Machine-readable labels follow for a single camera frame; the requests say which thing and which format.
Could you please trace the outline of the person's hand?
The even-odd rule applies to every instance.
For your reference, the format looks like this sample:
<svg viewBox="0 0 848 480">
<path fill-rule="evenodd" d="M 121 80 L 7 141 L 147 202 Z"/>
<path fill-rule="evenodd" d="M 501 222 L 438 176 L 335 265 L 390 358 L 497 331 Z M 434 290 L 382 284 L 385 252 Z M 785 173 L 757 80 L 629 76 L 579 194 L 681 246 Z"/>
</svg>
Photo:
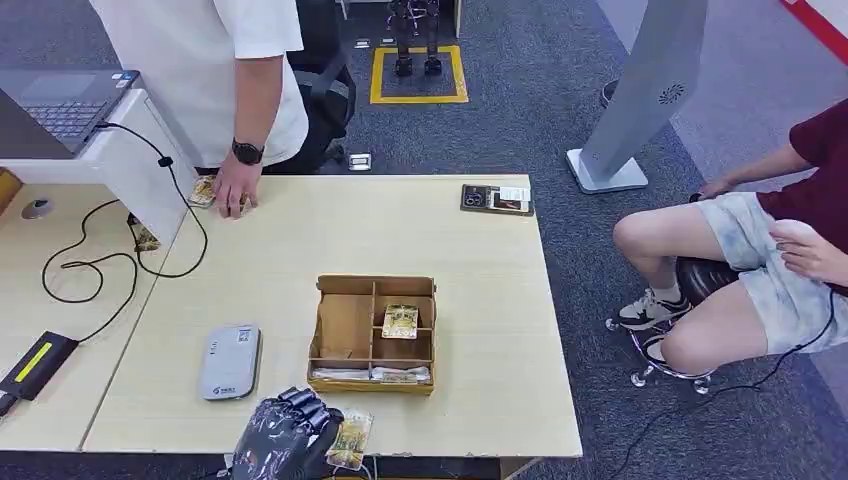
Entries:
<svg viewBox="0 0 848 480">
<path fill-rule="evenodd" d="M 736 183 L 729 178 L 719 178 L 702 186 L 696 194 L 698 201 L 713 199 L 722 194 L 731 192 L 736 187 Z"/>
<path fill-rule="evenodd" d="M 242 200 L 250 207 L 257 207 L 258 182 L 262 175 L 262 165 L 246 165 L 233 154 L 228 154 L 216 175 L 213 190 L 215 207 L 222 218 L 240 218 Z"/>
<path fill-rule="evenodd" d="M 823 283 L 847 287 L 847 254 L 811 227 L 778 220 L 769 230 L 786 268 Z"/>
</svg>

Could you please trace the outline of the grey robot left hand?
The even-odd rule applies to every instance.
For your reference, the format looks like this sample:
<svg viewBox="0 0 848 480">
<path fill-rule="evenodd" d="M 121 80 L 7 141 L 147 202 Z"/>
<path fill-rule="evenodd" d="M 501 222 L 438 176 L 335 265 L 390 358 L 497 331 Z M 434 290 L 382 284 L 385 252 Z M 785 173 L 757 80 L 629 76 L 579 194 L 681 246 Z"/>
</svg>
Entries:
<svg viewBox="0 0 848 480">
<path fill-rule="evenodd" d="M 310 388 L 291 387 L 262 400 L 235 447 L 233 479 L 323 479 L 326 454 L 343 413 Z"/>
</svg>

